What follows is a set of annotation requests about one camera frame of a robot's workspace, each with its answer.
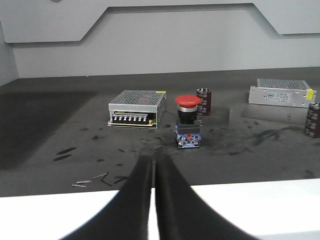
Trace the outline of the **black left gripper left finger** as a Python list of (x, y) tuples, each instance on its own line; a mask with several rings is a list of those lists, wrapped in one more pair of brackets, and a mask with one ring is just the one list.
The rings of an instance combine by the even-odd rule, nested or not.
[(65, 240), (146, 240), (153, 167), (142, 155), (114, 198)]

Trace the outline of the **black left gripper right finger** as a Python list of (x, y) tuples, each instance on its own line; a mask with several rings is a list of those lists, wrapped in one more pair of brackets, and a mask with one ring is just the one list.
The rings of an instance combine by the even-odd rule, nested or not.
[(190, 187), (171, 156), (155, 157), (155, 204), (162, 240), (253, 240), (209, 207)]

